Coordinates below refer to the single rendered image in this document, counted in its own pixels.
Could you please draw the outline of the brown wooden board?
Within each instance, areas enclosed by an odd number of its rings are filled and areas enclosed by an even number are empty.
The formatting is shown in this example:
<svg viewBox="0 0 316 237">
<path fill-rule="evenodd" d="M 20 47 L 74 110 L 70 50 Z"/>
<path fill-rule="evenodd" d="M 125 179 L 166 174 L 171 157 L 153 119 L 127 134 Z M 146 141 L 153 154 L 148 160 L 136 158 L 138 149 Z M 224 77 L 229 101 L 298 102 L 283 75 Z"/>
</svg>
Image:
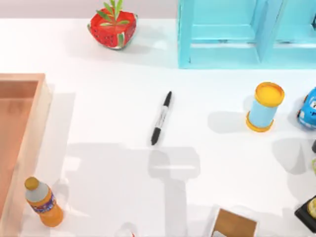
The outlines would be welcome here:
<svg viewBox="0 0 316 237">
<path fill-rule="evenodd" d="M 210 237 L 255 237 L 257 222 L 220 208 Z"/>
</svg>

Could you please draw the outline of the orange drink bottle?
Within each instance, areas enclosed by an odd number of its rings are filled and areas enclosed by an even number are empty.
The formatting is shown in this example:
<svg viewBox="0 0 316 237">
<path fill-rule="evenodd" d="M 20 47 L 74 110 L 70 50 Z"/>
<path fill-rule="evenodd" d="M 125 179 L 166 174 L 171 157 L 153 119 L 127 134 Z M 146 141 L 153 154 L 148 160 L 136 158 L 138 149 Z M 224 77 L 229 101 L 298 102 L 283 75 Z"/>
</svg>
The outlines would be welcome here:
<svg viewBox="0 0 316 237">
<path fill-rule="evenodd" d="M 25 180 L 25 199 L 47 227 L 56 227 L 63 221 L 63 210 L 57 204 L 51 188 L 36 177 Z"/>
</svg>

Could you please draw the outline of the black base trophy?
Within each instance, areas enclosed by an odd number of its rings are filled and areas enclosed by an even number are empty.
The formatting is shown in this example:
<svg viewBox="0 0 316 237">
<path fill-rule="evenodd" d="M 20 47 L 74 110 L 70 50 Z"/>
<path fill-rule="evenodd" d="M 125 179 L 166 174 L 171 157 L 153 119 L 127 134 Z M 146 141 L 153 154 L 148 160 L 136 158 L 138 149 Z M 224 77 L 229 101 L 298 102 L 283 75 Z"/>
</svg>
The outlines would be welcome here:
<svg viewBox="0 0 316 237">
<path fill-rule="evenodd" d="M 313 233 L 316 234 L 316 196 L 300 206 L 294 215 Z"/>
</svg>

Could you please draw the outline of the red strawberry plant pot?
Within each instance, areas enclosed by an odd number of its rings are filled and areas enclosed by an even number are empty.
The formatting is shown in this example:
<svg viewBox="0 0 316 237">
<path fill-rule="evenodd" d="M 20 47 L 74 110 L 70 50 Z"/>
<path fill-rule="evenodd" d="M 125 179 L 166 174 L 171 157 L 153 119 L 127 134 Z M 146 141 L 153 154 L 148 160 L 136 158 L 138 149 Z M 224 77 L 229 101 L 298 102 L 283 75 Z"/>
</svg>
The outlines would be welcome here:
<svg viewBox="0 0 316 237">
<path fill-rule="evenodd" d="M 109 0 L 87 24 L 88 31 L 101 45 L 121 50 L 131 41 L 137 27 L 138 15 L 123 11 L 123 0 Z"/>
</svg>

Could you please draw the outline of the light blue rack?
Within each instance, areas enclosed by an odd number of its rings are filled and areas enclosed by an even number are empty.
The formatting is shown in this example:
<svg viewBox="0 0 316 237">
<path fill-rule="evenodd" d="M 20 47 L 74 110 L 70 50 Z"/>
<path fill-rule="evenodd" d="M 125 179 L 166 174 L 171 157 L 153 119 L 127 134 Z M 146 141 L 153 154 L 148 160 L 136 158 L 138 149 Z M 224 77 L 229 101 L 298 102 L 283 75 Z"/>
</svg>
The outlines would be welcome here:
<svg viewBox="0 0 316 237">
<path fill-rule="evenodd" d="M 178 65 L 316 69 L 316 0 L 178 0 Z"/>
</svg>

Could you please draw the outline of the black marker pen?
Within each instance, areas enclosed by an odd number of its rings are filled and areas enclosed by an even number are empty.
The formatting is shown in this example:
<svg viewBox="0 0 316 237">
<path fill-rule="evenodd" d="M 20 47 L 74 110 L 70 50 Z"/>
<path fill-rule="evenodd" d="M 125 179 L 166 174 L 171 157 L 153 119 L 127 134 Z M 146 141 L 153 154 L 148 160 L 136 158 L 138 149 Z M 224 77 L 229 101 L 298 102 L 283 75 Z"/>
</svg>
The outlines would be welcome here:
<svg viewBox="0 0 316 237">
<path fill-rule="evenodd" d="M 170 105 L 170 101 L 171 101 L 171 98 L 172 98 L 172 92 L 168 92 L 165 100 L 164 100 L 164 103 L 162 105 L 162 108 L 161 108 L 161 112 L 160 112 L 160 115 L 158 117 L 158 120 L 155 124 L 155 127 L 154 127 L 154 130 L 153 130 L 153 133 L 152 133 L 152 136 L 151 136 L 151 145 L 155 145 L 157 142 L 158 142 L 158 139 L 159 139 L 159 136 L 160 136 L 160 133 L 161 133 L 161 129 L 162 129 L 162 126 L 163 126 L 163 123 L 165 121 L 165 118 L 166 118 L 166 115 L 167 115 L 167 112 L 168 112 L 168 109 L 169 109 L 169 105 Z"/>
</svg>

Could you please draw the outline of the blue toy car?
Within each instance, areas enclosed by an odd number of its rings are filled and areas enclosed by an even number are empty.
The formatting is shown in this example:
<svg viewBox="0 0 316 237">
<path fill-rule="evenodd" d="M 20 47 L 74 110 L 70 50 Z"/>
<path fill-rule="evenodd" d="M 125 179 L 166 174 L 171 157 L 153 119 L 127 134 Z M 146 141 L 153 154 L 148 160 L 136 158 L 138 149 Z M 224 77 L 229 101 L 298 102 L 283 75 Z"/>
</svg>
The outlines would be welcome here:
<svg viewBox="0 0 316 237">
<path fill-rule="evenodd" d="M 316 130 L 316 87 L 304 98 L 297 113 L 297 121 L 309 130 Z"/>
</svg>

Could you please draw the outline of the blue and yellow can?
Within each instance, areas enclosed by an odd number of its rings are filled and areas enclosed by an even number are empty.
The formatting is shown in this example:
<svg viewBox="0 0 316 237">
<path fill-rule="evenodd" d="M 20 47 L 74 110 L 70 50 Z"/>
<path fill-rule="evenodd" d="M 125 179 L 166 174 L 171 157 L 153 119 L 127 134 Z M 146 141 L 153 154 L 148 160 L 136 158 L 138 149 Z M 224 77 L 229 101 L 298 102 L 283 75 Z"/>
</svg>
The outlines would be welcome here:
<svg viewBox="0 0 316 237">
<path fill-rule="evenodd" d="M 254 93 L 254 101 L 246 116 L 246 125 L 253 131 L 266 132 L 274 123 L 279 105 L 285 93 L 276 83 L 260 83 Z"/>
</svg>

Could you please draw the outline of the salmon shallow box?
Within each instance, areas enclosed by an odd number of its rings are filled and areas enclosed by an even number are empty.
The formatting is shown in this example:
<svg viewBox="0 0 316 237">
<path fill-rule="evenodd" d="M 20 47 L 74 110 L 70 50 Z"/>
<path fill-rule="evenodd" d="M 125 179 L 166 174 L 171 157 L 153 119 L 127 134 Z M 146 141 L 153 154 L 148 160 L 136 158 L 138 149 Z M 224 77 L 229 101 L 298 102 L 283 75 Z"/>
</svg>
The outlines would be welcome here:
<svg viewBox="0 0 316 237">
<path fill-rule="evenodd" d="M 52 95 L 45 74 L 0 73 L 0 237 L 17 237 Z"/>
</svg>

